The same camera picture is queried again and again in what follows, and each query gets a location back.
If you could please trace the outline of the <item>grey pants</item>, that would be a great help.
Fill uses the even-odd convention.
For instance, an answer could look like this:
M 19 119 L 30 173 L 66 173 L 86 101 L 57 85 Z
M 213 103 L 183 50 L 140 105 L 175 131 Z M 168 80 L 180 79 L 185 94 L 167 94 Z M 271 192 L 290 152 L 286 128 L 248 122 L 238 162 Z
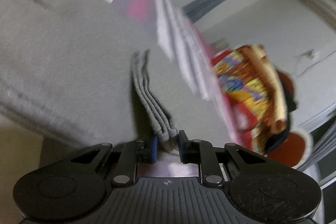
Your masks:
M 213 103 L 191 91 L 153 35 L 104 0 L 1 0 L 1 110 L 74 146 L 145 136 L 131 61 L 146 50 L 178 98 L 211 122 L 208 132 L 193 132 L 187 122 L 187 135 L 224 145 Z

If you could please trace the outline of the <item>colourful folded blanket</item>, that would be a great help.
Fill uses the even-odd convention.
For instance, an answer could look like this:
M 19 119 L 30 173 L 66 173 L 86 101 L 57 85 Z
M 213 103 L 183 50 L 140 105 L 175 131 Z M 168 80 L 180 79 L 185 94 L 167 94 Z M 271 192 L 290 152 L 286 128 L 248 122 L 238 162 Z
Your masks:
M 268 155 L 289 136 L 297 108 L 291 78 L 276 69 L 262 45 L 225 50 L 211 60 L 230 105 L 241 145 Z

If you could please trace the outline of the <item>red round pillow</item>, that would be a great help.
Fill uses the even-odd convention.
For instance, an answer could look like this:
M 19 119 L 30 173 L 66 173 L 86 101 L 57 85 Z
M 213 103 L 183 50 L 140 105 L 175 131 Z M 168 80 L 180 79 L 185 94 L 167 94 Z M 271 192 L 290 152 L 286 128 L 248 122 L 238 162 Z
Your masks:
M 267 157 L 285 166 L 298 169 L 311 156 L 314 141 L 312 136 L 301 128 L 294 128 L 288 139 L 269 153 Z

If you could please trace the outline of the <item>pink striped bed sheet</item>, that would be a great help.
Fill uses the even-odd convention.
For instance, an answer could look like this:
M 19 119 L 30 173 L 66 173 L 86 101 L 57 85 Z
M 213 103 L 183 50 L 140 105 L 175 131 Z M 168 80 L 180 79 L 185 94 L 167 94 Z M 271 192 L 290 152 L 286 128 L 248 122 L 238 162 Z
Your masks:
M 183 12 L 171 0 L 104 1 L 153 35 L 163 53 L 179 68 L 191 91 L 213 103 L 224 122 L 218 137 L 242 144 L 243 137 L 234 122 L 229 101 L 211 70 L 210 59 L 214 52 Z M 187 122 L 191 123 L 193 132 L 210 130 L 211 122 L 206 120 L 205 112 L 197 114 L 191 100 L 186 96 L 178 98 L 174 81 L 154 64 L 152 50 L 136 53 L 131 61 L 131 71 L 137 97 L 166 151 L 177 149 L 176 137 L 180 129 L 186 128 Z

